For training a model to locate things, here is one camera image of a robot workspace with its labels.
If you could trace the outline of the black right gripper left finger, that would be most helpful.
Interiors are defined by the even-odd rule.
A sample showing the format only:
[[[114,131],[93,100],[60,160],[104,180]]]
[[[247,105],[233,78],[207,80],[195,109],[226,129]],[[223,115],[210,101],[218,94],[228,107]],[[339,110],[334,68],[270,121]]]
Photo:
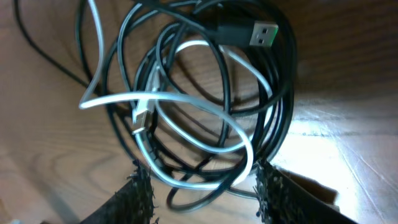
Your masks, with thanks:
[[[127,183],[81,224],[149,224],[154,216],[154,190],[145,168],[135,160],[136,169]]]

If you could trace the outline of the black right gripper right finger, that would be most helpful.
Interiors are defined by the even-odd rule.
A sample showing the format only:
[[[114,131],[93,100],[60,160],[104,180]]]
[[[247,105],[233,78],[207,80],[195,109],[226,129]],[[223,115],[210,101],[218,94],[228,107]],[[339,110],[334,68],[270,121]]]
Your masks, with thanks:
[[[255,193],[263,223],[354,223],[335,205],[338,192],[313,179],[259,164]]]

